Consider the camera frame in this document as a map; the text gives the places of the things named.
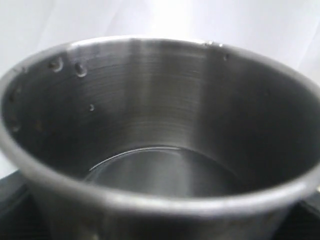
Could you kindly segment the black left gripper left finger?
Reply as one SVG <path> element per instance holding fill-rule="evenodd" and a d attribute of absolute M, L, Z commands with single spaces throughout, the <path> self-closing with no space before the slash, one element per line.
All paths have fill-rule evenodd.
<path fill-rule="evenodd" d="M 19 172 L 0 180 L 0 239 L 50 239 L 46 222 Z"/>

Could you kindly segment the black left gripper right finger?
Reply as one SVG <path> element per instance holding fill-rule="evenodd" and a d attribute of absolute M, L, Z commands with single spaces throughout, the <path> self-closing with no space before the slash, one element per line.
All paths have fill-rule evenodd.
<path fill-rule="evenodd" d="M 282 240 L 320 239 L 320 190 L 299 203 L 281 226 Z"/>

